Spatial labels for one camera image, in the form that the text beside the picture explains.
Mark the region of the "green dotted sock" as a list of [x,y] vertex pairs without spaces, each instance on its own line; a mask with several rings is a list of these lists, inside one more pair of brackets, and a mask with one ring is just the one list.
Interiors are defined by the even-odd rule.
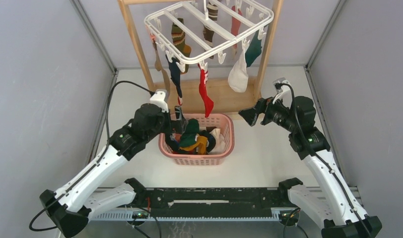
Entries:
[[184,148],[194,145],[197,141],[196,137],[199,132],[199,121],[197,119],[190,119],[184,133],[180,137],[179,146]]

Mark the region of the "pink plastic laundry basket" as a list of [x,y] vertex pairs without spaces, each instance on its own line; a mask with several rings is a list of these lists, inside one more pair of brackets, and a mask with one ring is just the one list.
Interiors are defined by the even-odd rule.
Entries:
[[171,158],[177,165],[188,166],[215,166],[220,165],[229,156],[234,149],[234,124],[232,119],[224,114],[211,114],[205,118],[204,114],[184,114],[186,119],[197,119],[201,128],[216,127],[220,129],[220,133],[225,139],[225,151],[222,154],[208,155],[185,155],[173,154],[169,147],[164,142],[165,135],[159,135],[158,145],[161,153]]

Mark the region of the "red fuzzy sock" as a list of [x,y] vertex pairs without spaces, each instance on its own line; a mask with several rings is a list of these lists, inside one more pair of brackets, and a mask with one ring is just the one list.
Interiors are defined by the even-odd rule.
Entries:
[[198,68],[200,69],[199,94],[204,104],[204,117],[207,118],[214,108],[214,101],[207,94],[208,71],[203,69],[200,64],[198,64]]

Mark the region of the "mustard yellow sock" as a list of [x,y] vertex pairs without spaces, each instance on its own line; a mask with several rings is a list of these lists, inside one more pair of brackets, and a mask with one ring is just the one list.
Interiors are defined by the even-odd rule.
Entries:
[[179,143],[179,149],[184,151],[193,151],[195,150],[198,155],[206,155],[207,154],[207,144],[208,138],[201,135],[190,135],[189,137],[181,137],[181,141]]

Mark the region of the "black patterned sock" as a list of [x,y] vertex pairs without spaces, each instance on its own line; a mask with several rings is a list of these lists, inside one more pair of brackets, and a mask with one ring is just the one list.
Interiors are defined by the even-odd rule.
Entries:
[[[207,154],[206,154],[206,155],[208,155],[209,152],[215,147],[215,139],[206,130],[200,131],[198,135],[205,136],[208,138]],[[185,155],[198,155],[195,150],[188,152],[188,151],[179,149],[180,137],[181,137],[181,134],[173,134],[170,136],[170,139],[168,141],[166,141],[164,139],[164,142],[169,147],[169,149],[172,151],[172,153],[173,154],[185,154]]]

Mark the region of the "white sock front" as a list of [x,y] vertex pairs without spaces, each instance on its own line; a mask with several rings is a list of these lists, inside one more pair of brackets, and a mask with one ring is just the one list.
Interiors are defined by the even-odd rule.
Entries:
[[219,128],[213,129],[210,134],[215,139],[215,147],[210,151],[211,154],[222,154],[225,151],[225,139],[224,136],[220,133]]

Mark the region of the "white plastic clip hanger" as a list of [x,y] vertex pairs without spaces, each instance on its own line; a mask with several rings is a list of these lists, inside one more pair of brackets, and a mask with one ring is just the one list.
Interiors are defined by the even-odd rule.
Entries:
[[255,0],[204,0],[202,5],[179,1],[144,19],[157,49],[181,72],[192,64],[206,69],[211,58],[222,64],[229,50],[246,52],[255,37],[263,40],[274,20],[274,12]]

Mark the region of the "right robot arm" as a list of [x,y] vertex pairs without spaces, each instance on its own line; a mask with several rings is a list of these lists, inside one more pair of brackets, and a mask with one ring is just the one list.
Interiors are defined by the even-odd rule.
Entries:
[[279,183],[278,201],[304,211],[324,238],[376,237],[382,223],[367,213],[341,175],[328,141],[315,126],[313,100],[297,96],[293,101],[288,108],[282,99],[261,98],[253,107],[238,112],[250,126],[264,114],[261,125],[274,122],[289,131],[290,146],[312,172],[325,197],[325,201],[317,199],[299,179],[291,178]]

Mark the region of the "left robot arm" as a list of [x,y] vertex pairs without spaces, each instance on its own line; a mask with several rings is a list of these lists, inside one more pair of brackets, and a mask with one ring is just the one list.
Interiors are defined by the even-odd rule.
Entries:
[[96,216],[122,205],[143,205],[146,193],[141,184],[128,179],[121,185],[98,195],[93,192],[113,172],[129,162],[157,135],[183,132],[185,118],[180,106],[174,108],[172,120],[167,108],[143,104],[134,118],[116,130],[103,150],[72,180],[56,191],[40,195],[44,212],[66,238],[79,234]]

